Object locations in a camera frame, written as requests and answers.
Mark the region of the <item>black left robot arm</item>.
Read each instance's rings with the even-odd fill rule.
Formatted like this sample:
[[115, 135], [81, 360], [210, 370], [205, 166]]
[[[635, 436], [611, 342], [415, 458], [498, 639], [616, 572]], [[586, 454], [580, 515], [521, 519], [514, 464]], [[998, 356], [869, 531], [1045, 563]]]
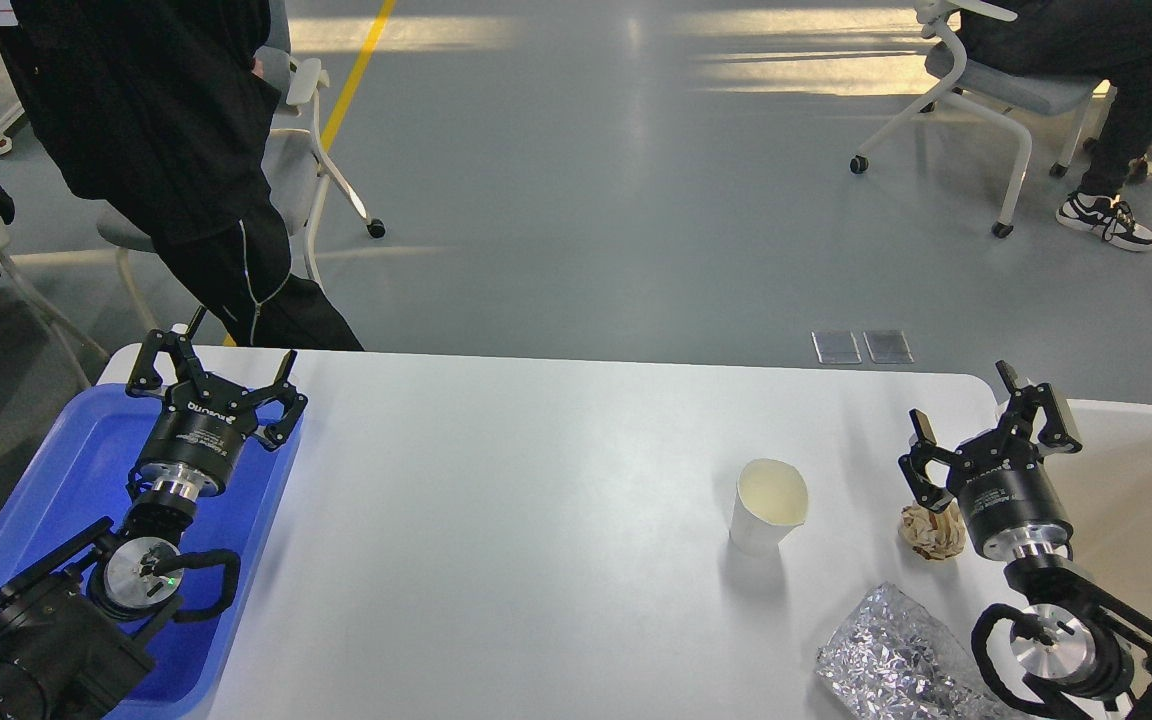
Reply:
[[296, 359], [248, 387], [151, 331], [123, 391], [65, 410], [0, 516], [0, 719], [206, 691], [294, 456]]

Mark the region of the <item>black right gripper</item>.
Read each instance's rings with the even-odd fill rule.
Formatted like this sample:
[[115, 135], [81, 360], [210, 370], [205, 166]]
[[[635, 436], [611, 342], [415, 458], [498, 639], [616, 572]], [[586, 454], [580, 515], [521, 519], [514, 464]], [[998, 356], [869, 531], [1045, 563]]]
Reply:
[[[1009, 392], [996, 429], [948, 450], [937, 445], [927, 415], [911, 409], [914, 437], [899, 468], [923, 509], [942, 514], [957, 501], [979, 556], [1011, 561], [1058, 553], [1069, 546], [1073, 525], [1043, 461], [1079, 454], [1082, 433], [1068, 400], [1049, 382], [1023, 381], [1006, 361], [995, 367]], [[929, 462], [950, 470], [946, 487], [929, 478]]]

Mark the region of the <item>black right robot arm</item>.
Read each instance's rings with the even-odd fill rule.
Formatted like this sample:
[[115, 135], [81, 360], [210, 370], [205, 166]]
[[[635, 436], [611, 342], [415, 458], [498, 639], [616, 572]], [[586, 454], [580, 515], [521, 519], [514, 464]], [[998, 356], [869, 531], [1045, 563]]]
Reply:
[[1073, 559], [1074, 529], [1044, 460], [1082, 450], [1068, 401], [996, 361], [1007, 402], [993, 429], [956, 448], [938, 445], [911, 410], [899, 460], [916, 503], [956, 507], [969, 541], [1005, 564], [1023, 609], [992, 602], [972, 630], [972, 655], [998, 700], [1030, 717], [1083, 719], [1079, 700], [1120, 719], [1152, 719], [1152, 620], [1097, 585]]

